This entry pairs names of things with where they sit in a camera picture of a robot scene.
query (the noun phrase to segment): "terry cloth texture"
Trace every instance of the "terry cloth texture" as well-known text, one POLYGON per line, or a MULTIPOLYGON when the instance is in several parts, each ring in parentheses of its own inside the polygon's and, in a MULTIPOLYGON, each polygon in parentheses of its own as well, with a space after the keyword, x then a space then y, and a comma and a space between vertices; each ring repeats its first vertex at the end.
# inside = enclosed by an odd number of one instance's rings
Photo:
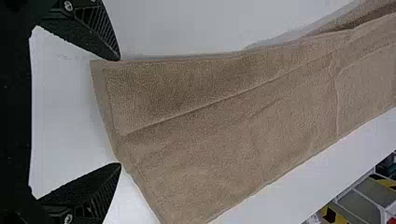
POLYGON ((234 53, 94 61, 92 80, 161 223, 206 223, 396 105, 396 14, 234 53))

